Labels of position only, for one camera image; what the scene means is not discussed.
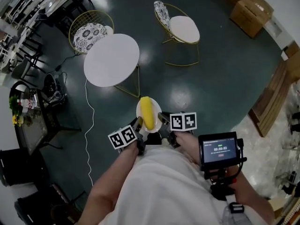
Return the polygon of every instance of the white seat cushion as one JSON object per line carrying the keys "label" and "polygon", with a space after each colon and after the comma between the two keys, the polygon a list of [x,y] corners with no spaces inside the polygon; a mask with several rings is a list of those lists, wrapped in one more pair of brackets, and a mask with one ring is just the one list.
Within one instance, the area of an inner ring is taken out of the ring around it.
{"label": "white seat cushion", "polygon": [[107,31],[107,35],[112,35],[113,34],[113,29],[110,26],[104,26]]}
{"label": "white seat cushion", "polygon": [[199,30],[197,29],[196,24],[190,17],[172,17],[170,19],[170,29],[174,35],[184,40],[185,42],[195,43],[200,39]]}

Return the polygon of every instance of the white plate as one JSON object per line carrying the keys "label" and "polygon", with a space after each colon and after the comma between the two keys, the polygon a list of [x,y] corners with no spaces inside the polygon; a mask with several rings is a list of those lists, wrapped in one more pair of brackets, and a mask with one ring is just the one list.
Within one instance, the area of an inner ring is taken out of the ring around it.
{"label": "white plate", "polygon": [[[153,116],[154,116],[154,129],[148,130],[145,126],[145,123],[142,124],[142,129],[148,133],[156,133],[156,132],[158,132],[158,130],[160,129],[160,127],[162,125],[162,122],[158,119],[158,113],[161,113],[161,108],[154,99],[152,99],[152,98],[150,98],[150,99],[151,99],[152,111],[153,111]],[[142,111],[141,111],[141,101],[139,101],[136,106],[136,117],[143,118]]]}

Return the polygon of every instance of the dark green floor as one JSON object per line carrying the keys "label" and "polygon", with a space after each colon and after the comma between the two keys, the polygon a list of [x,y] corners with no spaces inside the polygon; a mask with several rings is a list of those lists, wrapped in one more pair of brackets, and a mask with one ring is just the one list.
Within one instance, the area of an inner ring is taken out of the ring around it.
{"label": "dark green floor", "polygon": [[[193,53],[186,47],[172,52],[168,44],[160,44],[164,32],[154,15],[156,0],[92,1],[113,18],[115,33],[130,35],[137,41],[142,96],[155,99],[164,111],[197,112],[197,135],[226,132],[237,125],[278,65],[280,49],[273,39],[265,31],[250,39],[229,19],[233,5],[227,0],[161,0],[185,11],[200,31],[200,62],[191,67],[164,64],[167,58],[188,61]],[[39,33],[45,44],[45,59],[51,64],[49,71],[73,54],[67,39],[56,28],[42,25]],[[84,133],[92,125],[92,110],[85,100],[84,57],[67,60],[62,68],[67,72],[69,104],[76,110],[82,132],[57,135],[52,144],[64,150],[41,149],[52,180],[69,198],[91,189]],[[87,89],[90,104],[96,110],[95,126],[88,134],[91,176],[95,181],[118,155],[107,135],[135,117],[138,99],[115,88],[90,83]],[[83,206],[85,198],[78,203]]]}

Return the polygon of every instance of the round white table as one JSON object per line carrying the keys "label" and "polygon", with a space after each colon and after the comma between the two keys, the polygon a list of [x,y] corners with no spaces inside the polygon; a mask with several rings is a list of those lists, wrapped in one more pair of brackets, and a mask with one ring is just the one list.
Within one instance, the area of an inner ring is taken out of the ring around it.
{"label": "round white table", "polygon": [[170,30],[174,35],[188,43],[195,43],[200,39],[200,33],[195,22],[187,16],[172,17],[170,19]]}
{"label": "round white table", "polygon": [[84,74],[95,86],[115,86],[139,98],[139,91],[138,95],[135,95],[118,85],[136,68],[139,74],[139,57],[139,46],[132,37],[125,34],[112,34],[97,41],[88,51],[84,60]]}

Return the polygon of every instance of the wooden pallet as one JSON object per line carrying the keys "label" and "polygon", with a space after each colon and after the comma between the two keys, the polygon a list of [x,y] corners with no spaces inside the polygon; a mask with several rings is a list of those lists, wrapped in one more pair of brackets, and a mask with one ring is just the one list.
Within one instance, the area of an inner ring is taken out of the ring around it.
{"label": "wooden pallet", "polygon": [[286,70],[285,63],[282,61],[268,87],[265,88],[249,111],[249,116],[261,137],[265,137],[274,124],[290,85],[291,78]]}

